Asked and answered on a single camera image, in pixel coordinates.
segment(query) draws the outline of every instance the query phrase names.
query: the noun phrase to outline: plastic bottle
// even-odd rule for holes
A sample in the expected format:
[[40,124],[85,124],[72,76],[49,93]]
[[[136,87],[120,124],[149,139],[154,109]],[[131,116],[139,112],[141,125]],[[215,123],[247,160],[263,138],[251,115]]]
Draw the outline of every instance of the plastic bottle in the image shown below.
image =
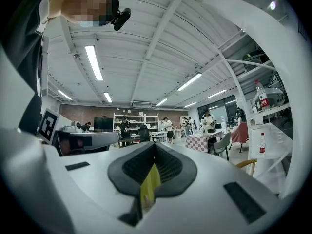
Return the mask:
[[261,133],[261,139],[260,139],[260,155],[265,155],[265,138],[264,133]]
[[261,103],[262,110],[265,111],[270,109],[269,100],[267,94],[265,93],[264,87],[258,80],[255,81],[255,86],[257,89],[257,94]]

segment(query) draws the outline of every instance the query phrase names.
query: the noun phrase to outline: ceiling light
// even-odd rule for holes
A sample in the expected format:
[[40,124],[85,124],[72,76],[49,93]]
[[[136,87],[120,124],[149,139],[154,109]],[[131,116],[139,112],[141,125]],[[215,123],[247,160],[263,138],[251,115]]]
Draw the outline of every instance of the ceiling light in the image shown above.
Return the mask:
[[107,101],[108,101],[109,103],[112,103],[112,99],[111,99],[111,97],[109,96],[108,92],[104,92],[104,95],[105,95]]
[[178,91],[181,91],[182,89],[186,88],[188,85],[190,85],[192,82],[194,82],[195,80],[197,80],[199,77],[201,77],[202,74],[198,73],[197,75],[195,75],[192,79],[190,79],[188,82],[186,82],[184,85],[182,85],[181,87],[178,88]]
[[224,89],[224,90],[222,90],[222,91],[220,91],[220,92],[218,92],[218,93],[216,93],[216,94],[214,94],[212,96],[209,96],[209,97],[207,97],[207,99],[210,99],[211,97],[214,97],[214,96],[217,96],[219,94],[222,94],[223,92],[226,92],[226,90]]
[[187,106],[185,106],[184,108],[186,108],[186,107],[190,107],[190,106],[192,106],[192,105],[194,105],[194,104],[196,104],[196,102],[193,102],[192,104],[187,105]]
[[61,90],[58,90],[58,92],[63,95],[64,97],[68,98],[69,100],[72,100],[70,97],[68,97],[66,94],[64,94]]
[[273,1],[270,3],[270,9],[274,10],[276,8],[276,3]]
[[103,80],[101,71],[100,71],[99,66],[98,66],[98,60],[97,60],[97,56],[96,56],[95,47],[93,45],[86,46],[86,52],[87,52],[91,67],[93,69],[93,72],[96,75],[96,78],[98,80]]
[[158,103],[158,104],[156,105],[156,107],[158,107],[158,106],[160,106],[161,104],[163,104],[167,99],[168,99],[168,98],[163,99],[160,103]]
[[227,102],[226,104],[230,104],[230,103],[232,103],[232,102],[234,102],[234,101],[236,101],[236,100],[231,100],[231,101]]

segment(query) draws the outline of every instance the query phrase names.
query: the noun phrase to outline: brown wall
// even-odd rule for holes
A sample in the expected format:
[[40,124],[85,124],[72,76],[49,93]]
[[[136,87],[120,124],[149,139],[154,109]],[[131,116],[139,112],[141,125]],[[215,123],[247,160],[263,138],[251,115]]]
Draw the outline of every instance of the brown wall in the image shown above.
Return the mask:
[[[105,115],[107,118],[113,118],[114,113],[118,115],[124,114],[122,111],[129,109],[120,108],[118,111],[116,108],[105,107],[89,107],[89,106],[75,106],[61,104],[59,113],[70,120],[77,120],[81,124],[91,122],[91,126],[94,125],[94,117],[102,117]],[[187,111],[162,111],[162,110],[134,110],[131,109],[130,115],[138,115],[139,112],[143,112],[146,115],[159,115],[159,120],[164,117],[168,117],[169,120],[178,129],[181,128],[180,116],[187,116]]]

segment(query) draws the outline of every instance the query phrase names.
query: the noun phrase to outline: red chair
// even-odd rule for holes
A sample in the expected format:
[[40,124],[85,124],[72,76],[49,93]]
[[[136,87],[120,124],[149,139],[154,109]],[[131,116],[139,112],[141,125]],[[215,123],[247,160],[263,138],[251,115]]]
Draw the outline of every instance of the red chair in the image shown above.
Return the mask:
[[242,147],[243,147],[243,143],[246,143],[246,141],[248,140],[248,127],[247,127],[247,123],[241,123],[238,128],[231,133],[231,138],[232,138],[232,143],[231,146],[229,148],[229,150],[232,147],[232,144],[235,142],[239,142],[240,143],[240,150],[239,153],[241,153],[242,151]]

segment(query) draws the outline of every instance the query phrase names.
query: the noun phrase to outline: checkered tablecloth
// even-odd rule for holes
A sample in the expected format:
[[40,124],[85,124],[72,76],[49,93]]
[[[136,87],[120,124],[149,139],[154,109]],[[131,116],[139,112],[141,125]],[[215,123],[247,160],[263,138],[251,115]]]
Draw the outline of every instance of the checkered tablecloth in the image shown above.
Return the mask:
[[200,134],[186,136],[186,146],[200,152],[208,152],[208,140],[213,137],[223,137],[223,132],[208,133],[206,136]]

